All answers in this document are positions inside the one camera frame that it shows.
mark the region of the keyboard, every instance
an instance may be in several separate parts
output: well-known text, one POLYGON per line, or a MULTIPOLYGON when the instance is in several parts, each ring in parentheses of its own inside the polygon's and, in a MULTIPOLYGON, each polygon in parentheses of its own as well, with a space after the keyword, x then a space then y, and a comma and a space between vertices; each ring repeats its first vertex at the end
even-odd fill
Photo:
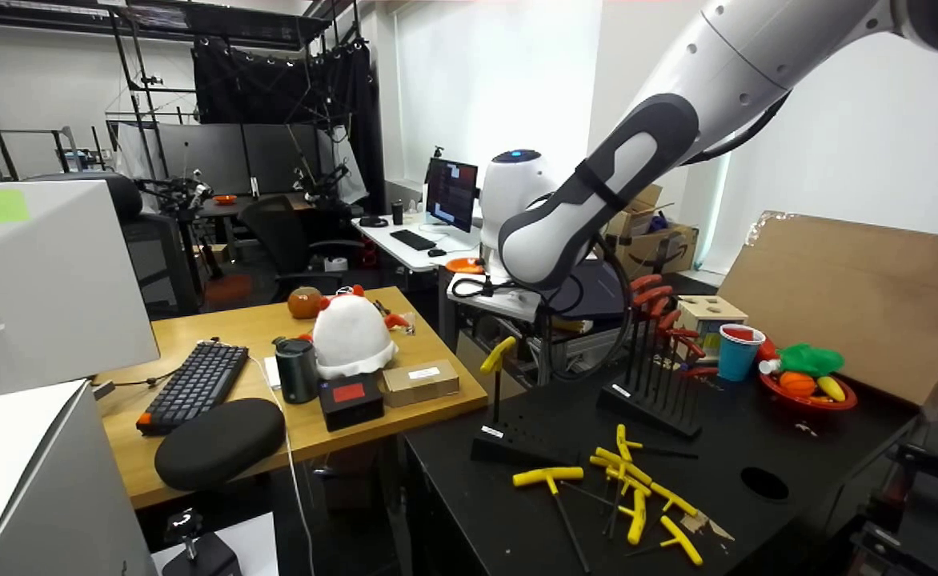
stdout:
POLYGON ((414 231, 390 231, 390 237, 396 237, 399 242, 414 246, 414 248, 433 248, 435 242, 424 234, 414 231))
POLYGON ((225 404, 247 364, 247 344, 198 343, 168 383, 138 417, 144 435, 165 435, 225 404))

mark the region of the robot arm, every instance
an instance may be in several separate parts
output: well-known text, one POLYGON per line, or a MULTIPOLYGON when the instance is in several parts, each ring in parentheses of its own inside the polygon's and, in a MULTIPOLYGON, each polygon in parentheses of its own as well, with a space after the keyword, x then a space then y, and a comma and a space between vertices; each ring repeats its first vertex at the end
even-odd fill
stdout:
POLYGON ((545 205, 503 224, 507 271, 521 289, 557 289, 590 237, 641 187, 754 122, 821 59, 874 32, 938 52, 938 0, 710 0, 622 125, 545 205))

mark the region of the red bowl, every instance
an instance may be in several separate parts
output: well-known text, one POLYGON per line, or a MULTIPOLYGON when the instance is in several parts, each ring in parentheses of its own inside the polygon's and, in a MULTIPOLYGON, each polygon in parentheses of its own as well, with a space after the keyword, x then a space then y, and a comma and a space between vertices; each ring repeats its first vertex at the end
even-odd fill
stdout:
POLYGON ((813 395, 790 395, 783 386, 782 386, 782 376, 779 375, 760 375, 761 386, 768 386, 779 400, 790 404, 790 406, 799 406, 799 408, 821 408, 821 411, 846 411, 846 408, 856 408, 858 406, 858 395, 856 390, 846 383, 846 376, 834 376, 846 390, 846 404, 827 404, 827 400, 813 400, 813 395))

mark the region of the black box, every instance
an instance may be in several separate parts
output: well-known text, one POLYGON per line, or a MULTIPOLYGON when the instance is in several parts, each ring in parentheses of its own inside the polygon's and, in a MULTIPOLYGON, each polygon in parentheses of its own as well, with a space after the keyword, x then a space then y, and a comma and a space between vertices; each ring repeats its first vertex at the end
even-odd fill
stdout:
POLYGON ((383 411, 379 375, 326 381, 321 386, 321 411, 326 417, 330 431, 379 418, 383 411))

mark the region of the black table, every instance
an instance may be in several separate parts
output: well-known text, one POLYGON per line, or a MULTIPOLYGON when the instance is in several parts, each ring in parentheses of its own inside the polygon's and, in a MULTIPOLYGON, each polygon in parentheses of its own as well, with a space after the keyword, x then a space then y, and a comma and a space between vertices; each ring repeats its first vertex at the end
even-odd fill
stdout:
MULTIPOLYGON (((500 421, 515 441, 569 463, 586 463, 596 443, 615 447, 615 421, 627 421, 632 437, 647 443, 696 452, 698 456, 637 452, 637 463, 737 533, 727 554, 720 540, 696 533, 692 540, 705 554, 705 565, 696 569, 680 547, 657 547, 667 540, 662 498, 651 498, 647 533, 641 547, 632 547, 627 519, 619 515, 610 523, 615 489, 597 466, 586 466, 578 489, 563 486, 559 498, 592 571, 787 571, 811 547, 783 551, 790 538, 779 547, 779 533, 796 533, 796 523, 821 507, 834 531, 834 498, 848 497, 846 486, 862 470, 883 463, 883 447, 919 421, 915 406, 863 386, 858 386, 862 404, 853 411, 799 411, 752 381, 723 390, 689 386, 696 386, 692 408, 700 421, 696 441, 596 408, 596 383, 538 386, 503 404, 500 421), (749 470, 771 474, 783 489, 760 486, 754 492, 749 470)), ((552 492, 545 486, 515 489, 510 463, 469 461, 469 437, 484 418, 468 417, 405 435, 405 519, 415 571, 578 571, 552 492)))

